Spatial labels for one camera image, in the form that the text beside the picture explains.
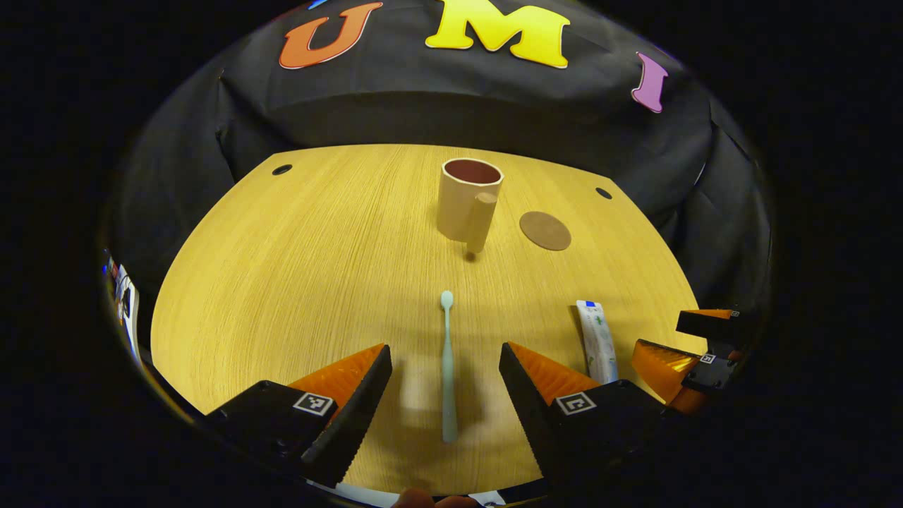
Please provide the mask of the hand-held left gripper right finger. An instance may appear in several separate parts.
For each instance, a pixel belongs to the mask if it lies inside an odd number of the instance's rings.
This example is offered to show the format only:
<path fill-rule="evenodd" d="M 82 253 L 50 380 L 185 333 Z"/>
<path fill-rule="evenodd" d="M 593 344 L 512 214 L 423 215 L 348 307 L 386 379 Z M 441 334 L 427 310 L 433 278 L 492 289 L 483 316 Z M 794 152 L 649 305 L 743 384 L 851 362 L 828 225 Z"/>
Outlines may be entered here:
<path fill-rule="evenodd" d="M 517 343 L 499 371 L 540 471 L 552 488 L 611 485 L 678 422 L 630 380 L 600 384 Z"/>

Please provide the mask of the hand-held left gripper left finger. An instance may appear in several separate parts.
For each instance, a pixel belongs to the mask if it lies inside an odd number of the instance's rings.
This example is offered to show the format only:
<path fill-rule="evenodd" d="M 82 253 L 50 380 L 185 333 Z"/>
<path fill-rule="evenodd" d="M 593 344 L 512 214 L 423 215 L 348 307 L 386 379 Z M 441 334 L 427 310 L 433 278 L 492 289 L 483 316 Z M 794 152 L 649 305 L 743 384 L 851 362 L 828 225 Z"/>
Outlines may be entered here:
<path fill-rule="evenodd" d="M 375 344 L 288 385 L 259 380 L 207 414 L 205 427 L 283 476 L 335 488 L 391 374 L 390 347 Z"/>

